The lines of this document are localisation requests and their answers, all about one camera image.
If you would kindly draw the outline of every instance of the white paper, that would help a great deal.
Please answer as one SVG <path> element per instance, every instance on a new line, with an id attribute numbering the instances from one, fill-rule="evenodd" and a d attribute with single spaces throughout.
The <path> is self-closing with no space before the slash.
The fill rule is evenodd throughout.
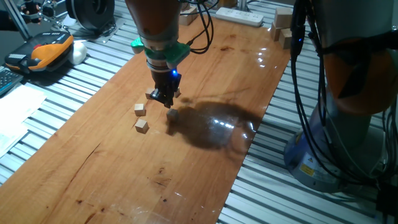
<path id="1" fill-rule="evenodd" d="M 17 85 L 0 99 L 0 157 L 27 133 L 22 124 L 42 105 L 46 96 L 33 88 Z"/>
<path id="2" fill-rule="evenodd" d="M 0 158 L 4 156 L 27 133 L 19 123 L 2 123 L 0 126 Z"/>
<path id="3" fill-rule="evenodd" d="M 19 85 L 0 99 L 0 125 L 22 123 L 42 105 L 46 96 L 43 92 Z"/>

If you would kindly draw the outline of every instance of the wooden table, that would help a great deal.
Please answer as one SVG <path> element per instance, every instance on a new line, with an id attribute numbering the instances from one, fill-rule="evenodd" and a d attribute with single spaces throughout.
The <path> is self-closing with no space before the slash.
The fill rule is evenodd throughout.
<path id="1" fill-rule="evenodd" d="M 211 49 L 178 66 L 178 123 L 146 100 L 154 82 L 136 55 L 0 187 L 0 223 L 217 221 L 289 51 L 266 28 L 214 22 Z M 202 29 L 181 27 L 179 41 Z M 134 128 L 136 103 L 147 134 Z"/>

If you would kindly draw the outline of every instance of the white power strip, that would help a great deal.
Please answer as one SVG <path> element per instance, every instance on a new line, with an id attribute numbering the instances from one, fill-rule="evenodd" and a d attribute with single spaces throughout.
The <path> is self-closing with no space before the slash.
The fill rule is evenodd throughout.
<path id="1" fill-rule="evenodd" d="M 222 7 L 216 12 L 216 18 L 225 21 L 236 22 L 239 24 L 259 27 L 262 24 L 262 19 L 264 18 L 264 16 Z"/>

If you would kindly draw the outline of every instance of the small wooden cube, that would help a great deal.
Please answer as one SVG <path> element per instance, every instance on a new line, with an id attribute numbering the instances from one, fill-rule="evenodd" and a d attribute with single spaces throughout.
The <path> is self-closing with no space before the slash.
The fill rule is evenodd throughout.
<path id="1" fill-rule="evenodd" d="M 282 29 L 279 35 L 279 43 L 283 49 L 290 49 L 292 42 L 292 31 L 290 29 Z"/>
<path id="2" fill-rule="evenodd" d="M 190 7 L 187 10 L 182 11 L 181 13 L 196 13 L 196 12 L 197 12 L 197 7 Z M 197 17 L 198 14 L 180 16 L 179 24 L 184 26 L 189 26 L 189 24 L 191 24 L 192 21 L 194 21 Z"/>
<path id="3" fill-rule="evenodd" d="M 278 41 L 279 40 L 280 31 L 282 29 L 283 28 L 276 28 L 275 23 L 272 22 L 272 25 L 271 25 L 271 38 L 272 38 L 273 41 Z"/>
<path id="4" fill-rule="evenodd" d="M 149 129 L 148 122 L 143 119 L 138 119 L 135 127 L 136 127 L 136 130 L 142 134 L 145 134 Z"/>
<path id="5" fill-rule="evenodd" d="M 150 97 L 150 94 L 151 94 L 153 91 L 155 91 L 154 88 L 148 88 L 147 91 L 145 92 L 145 96 L 147 97 L 148 100 L 153 100 L 153 99 Z"/>
<path id="6" fill-rule="evenodd" d="M 275 11 L 275 27 L 289 28 L 292 25 L 293 12 L 289 7 L 278 7 Z"/>
<path id="7" fill-rule="evenodd" d="M 179 87 L 179 88 L 177 89 L 177 91 L 174 92 L 174 97 L 175 97 L 175 98 L 178 98 L 180 95 L 181 95 L 181 92 L 180 92 L 180 87 Z"/>
<path id="8" fill-rule="evenodd" d="M 143 103 L 136 104 L 134 106 L 134 112 L 136 113 L 136 116 L 145 116 L 146 111 L 144 104 Z"/>
<path id="9" fill-rule="evenodd" d="M 171 122 L 177 122 L 178 121 L 178 111 L 175 109 L 169 109 L 169 111 L 166 114 L 167 120 Z"/>

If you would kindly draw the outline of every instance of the keyboard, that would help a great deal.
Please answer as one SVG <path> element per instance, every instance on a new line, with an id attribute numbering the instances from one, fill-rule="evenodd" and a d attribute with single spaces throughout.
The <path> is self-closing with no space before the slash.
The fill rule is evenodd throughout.
<path id="1" fill-rule="evenodd" d="M 3 69 L 0 71 L 0 96 L 5 94 L 14 85 L 19 83 L 24 77 L 18 75 L 8 69 Z"/>

